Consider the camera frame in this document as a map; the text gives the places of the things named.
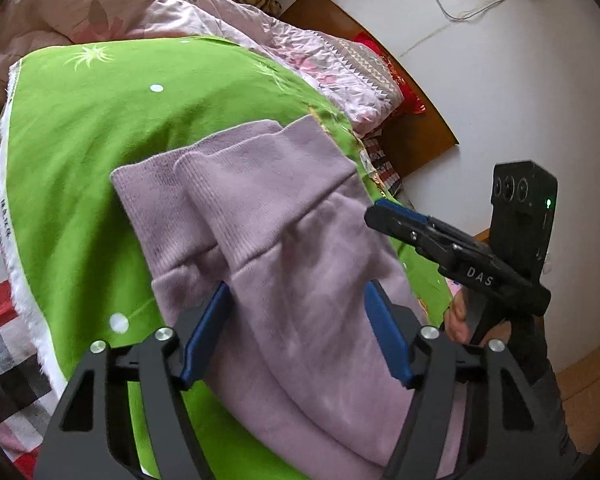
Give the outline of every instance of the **white wall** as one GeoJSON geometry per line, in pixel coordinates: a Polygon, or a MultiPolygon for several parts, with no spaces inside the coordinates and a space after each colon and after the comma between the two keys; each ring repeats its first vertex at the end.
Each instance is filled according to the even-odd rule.
{"type": "MultiPolygon", "coordinates": [[[[288,6],[294,0],[280,0],[288,6]]],[[[508,0],[449,25],[434,0],[333,0],[399,58],[460,141],[405,179],[416,208],[477,233],[494,164],[532,158],[558,178],[543,277],[556,369],[600,344],[600,10],[508,0]],[[430,33],[432,38],[418,44],[430,33]]],[[[490,0],[443,0],[460,13],[490,0]]]]}

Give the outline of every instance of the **plaid fabric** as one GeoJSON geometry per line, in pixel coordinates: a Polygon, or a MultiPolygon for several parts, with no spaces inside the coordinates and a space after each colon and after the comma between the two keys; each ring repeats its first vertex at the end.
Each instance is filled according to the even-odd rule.
{"type": "Polygon", "coordinates": [[[380,180],[382,180],[386,188],[389,190],[389,193],[391,193],[392,196],[396,196],[396,194],[398,194],[398,192],[400,192],[402,189],[402,181],[400,180],[400,176],[394,170],[392,164],[389,162],[386,153],[382,150],[380,144],[378,143],[378,137],[380,135],[381,133],[371,138],[365,137],[362,139],[362,143],[365,145],[366,152],[368,153],[374,168],[376,168],[376,171],[380,176],[380,180]]]}
{"type": "Polygon", "coordinates": [[[27,478],[56,403],[29,331],[13,309],[0,250],[0,445],[27,478]]]}

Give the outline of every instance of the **human hand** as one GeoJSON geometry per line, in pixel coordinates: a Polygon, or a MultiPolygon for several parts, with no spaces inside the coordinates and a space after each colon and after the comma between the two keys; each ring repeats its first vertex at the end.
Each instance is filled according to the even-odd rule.
{"type": "MultiPolygon", "coordinates": [[[[466,324],[466,304],[462,290],[451,300],[451,304],[444,314],[444,320],[445,333],[451,341],[469,344],[471,333],[466,324]]],[[[509,341],[511,338],[510,321],[505,321],[491,328],[480,342],[480,346],[485,346],[491,339],[496,338],[501,339],[505,343],[509,341]]]]}

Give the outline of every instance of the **white polka dot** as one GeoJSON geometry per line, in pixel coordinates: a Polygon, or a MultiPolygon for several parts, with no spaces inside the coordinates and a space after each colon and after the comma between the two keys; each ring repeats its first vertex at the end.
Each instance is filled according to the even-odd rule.
{"type": "Polygon", "coordinates": [[[129,330],[129,320],[120,313],[112,314],[109,318],[109,326],[113,332],[123,334],[129,330]]]}

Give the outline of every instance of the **red pillow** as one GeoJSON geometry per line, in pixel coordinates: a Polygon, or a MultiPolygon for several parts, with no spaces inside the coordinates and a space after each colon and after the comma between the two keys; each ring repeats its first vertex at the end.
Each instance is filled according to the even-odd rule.
{"type": "Polygon", "coordinates": [[[365,46],[368,46],[371,50],[373,50],[378,56],[382,58],[384,64],[389,69],[391,76],[394,78],[395,83],[400,87],[400,92],[404,97],[404,101],[398,107],[396,112],[403,112],[407,114],[421,114],[425,112],[425,107],[420,98],[413,93],[411,87],[407,84],[407,82],[402,78],[400,73],[395,69],[394,64],[391,60],[382,52],[380,46],[376,43],[370,35],[366,32],[360,32],[355,38],[353,38],[355,43],[361,43],[365,46]]]}

